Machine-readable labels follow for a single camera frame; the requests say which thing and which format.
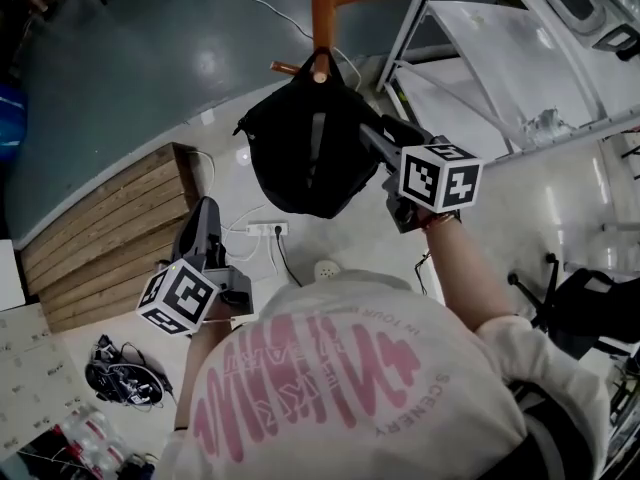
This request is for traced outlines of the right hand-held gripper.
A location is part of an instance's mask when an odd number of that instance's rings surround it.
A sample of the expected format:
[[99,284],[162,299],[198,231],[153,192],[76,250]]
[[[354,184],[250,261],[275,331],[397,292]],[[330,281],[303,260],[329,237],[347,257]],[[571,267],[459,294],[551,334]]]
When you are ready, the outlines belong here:
[[387,209],[399,232],[420,227],[420,208],[444,214],[476,203],[483,159],[443,136],[432,143],[430,132],[409,121],[384,114],[382,125],[397,146],[366,124],[360,125],[359,138],[390,173],[383,189],[388,193]]

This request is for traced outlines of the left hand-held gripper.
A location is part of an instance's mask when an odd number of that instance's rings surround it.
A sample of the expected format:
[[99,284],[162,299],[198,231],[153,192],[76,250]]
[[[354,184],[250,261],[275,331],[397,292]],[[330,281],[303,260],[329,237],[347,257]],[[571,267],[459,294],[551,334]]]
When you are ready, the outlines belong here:
[[171,259],[146,282],[136,314],[169,336],[252,315],[251,280],[227,263],[220,236],[219,207],[202,197],[176,235]]

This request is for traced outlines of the black backpack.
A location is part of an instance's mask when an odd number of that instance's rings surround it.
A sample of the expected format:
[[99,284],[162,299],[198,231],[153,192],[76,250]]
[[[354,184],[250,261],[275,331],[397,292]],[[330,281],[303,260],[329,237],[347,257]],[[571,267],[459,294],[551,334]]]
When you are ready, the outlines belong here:
[[337,216],[376,173],[360,140],[365,124],[383,132],[381,116],[348,87],[326,48],[318,48],[285,86],[239,121],[259,185],[287,213]]

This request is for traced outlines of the person's right forearm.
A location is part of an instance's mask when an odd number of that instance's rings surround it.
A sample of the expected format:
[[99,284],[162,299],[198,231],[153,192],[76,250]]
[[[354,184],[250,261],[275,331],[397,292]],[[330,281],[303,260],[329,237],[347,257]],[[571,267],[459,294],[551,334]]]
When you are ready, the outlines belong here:
[[454,214],[418,210],[446,307],[471,331],[514,314],[500,281],[482,251]]

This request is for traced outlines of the person's left forearm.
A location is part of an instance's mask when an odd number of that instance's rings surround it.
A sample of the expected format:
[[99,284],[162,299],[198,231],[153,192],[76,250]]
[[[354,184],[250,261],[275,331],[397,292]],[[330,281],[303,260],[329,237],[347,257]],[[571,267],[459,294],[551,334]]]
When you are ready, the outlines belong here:
[[184,377],[177,402],[174,429],[189,426],[190,407],[198,374],[214,348],[231,333],[232,310],[221,300],[216,300],[199,330],[192,335],[186,356]]

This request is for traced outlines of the white power strip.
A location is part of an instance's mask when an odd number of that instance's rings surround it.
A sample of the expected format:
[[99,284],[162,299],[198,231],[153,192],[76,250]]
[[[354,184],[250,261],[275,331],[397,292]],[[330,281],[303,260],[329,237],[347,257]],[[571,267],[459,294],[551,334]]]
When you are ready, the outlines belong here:
[[250,222],[246,225],[246,234],[255,237],[286,236],[289,232],[287,222]]

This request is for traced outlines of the wooden plank platform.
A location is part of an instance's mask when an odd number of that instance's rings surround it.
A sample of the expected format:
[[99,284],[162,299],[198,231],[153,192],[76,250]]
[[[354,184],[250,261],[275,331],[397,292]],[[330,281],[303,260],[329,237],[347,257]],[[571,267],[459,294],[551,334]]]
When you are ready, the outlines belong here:
[[132,311],[200,193],[194,148],[167,144],[72,205],[20,253],[54,333]]

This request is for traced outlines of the white metal shelving unit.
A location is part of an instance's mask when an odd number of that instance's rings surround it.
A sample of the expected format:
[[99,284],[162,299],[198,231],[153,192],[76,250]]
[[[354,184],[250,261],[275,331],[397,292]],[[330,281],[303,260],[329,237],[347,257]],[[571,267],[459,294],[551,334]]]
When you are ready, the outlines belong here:
[[[640,33],[640,0],[600,1],[605,25],[582,36],[546,0],[412,0],[378,88],[401,118],[488,164],[629,131],[640,126],[640,55],[623,62],[593,45],[622,24]],[[521,124],[551,108],[575,130],[535,145]]]

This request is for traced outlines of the white table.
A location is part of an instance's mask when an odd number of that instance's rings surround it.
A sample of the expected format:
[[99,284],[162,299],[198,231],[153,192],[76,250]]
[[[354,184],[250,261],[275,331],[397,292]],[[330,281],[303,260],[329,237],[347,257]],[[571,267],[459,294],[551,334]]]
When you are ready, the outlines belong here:
[[21,307],[25,296],[12,241],[0,240],[0,312]]

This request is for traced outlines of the blue plastic bin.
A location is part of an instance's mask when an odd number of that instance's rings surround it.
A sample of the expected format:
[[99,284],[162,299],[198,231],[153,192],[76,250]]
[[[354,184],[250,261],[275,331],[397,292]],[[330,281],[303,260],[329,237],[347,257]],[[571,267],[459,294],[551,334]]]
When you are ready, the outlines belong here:
[[0,83],[0,145],[19,145],[27,130],[27,95]]

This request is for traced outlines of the person's white printed shirt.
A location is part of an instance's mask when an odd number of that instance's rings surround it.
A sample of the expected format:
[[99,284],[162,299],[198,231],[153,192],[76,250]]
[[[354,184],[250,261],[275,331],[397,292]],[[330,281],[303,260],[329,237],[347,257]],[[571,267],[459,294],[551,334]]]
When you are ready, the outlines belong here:
[[196,379],[153,480],[597,480],[602,380],[524,318],[473,332],[383,277],[274,296]]

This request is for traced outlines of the white drawer cabinet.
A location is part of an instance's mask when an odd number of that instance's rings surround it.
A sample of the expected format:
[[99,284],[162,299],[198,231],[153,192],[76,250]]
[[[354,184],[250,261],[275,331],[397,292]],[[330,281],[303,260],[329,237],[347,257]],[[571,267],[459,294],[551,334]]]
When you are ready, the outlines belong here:
[[0,462],[87,400],[85,381],[42,307],[0,311]]

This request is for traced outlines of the pack of water bottles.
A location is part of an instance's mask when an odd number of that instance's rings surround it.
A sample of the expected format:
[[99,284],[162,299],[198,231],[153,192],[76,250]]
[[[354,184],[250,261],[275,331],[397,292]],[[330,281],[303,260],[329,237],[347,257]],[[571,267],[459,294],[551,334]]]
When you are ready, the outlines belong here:
[[98,480],[118,480],[132,452],[101,411],[90,404],[79,405],[56,429],[72,455]]

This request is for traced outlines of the black metal stool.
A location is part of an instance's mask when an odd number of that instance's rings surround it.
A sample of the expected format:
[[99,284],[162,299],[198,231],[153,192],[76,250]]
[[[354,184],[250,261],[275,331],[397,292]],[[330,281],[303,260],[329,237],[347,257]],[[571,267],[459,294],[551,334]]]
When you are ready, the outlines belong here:
[[623,133],[625,151],[621,159],[629,164],[632,177],[635,181],[640,181],[640,126]]

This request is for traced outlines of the black framed white tag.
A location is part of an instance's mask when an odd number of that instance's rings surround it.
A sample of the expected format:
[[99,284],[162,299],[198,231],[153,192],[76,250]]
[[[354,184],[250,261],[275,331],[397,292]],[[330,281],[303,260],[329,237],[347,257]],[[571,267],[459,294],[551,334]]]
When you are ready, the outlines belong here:
[[612,52],[623,62],[640,55],[640,33],[628,24],[622,24],[605,34],[593,45],[596,50]]

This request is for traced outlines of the black office chair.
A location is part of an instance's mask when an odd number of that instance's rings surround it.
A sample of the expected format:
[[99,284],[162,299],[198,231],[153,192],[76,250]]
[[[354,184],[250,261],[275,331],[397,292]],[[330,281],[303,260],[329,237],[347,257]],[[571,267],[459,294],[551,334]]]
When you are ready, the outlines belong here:
[[543,299],[516,272],[507,276],[508,284],[517,287],[533,306],[533,327],[575,359],[593,348],[612,354],[614,347],[603,343],[603,338],[640,343],[640,277],[617,282],[600,271],[580,268],[559,282],[560,262],[555,254],[548,253],[545,261],[552,270]]

